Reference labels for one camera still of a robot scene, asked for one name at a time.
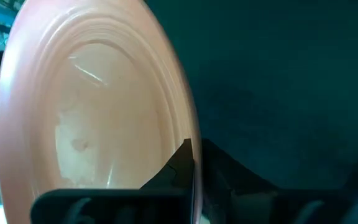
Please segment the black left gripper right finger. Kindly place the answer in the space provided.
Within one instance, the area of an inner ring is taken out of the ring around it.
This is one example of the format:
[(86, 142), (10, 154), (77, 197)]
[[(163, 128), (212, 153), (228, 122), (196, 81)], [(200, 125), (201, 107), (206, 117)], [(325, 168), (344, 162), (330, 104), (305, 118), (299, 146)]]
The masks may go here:
[(209, 139), (203, 148), (203, 215), (210, 224), (269, 224), (278, 187)]

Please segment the orange round plate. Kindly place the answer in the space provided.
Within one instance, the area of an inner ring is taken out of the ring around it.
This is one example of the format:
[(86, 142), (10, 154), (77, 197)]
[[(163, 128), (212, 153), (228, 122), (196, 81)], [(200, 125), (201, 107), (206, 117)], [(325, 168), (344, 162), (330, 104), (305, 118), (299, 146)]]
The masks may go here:
[(185, 74), (144, 0), (25, 0), (0, 69), (7, 224), (61, 188), (138, 189), (191, 139)]

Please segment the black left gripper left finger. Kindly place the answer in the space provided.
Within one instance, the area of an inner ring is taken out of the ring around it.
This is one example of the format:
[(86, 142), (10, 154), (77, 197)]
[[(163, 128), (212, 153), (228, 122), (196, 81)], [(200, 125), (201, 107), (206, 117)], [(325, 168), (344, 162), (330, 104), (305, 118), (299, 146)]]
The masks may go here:
[(185, 139), (160, 171), (142, 186), (142, 189), (191, 188), (194, 166), (191, 139)]

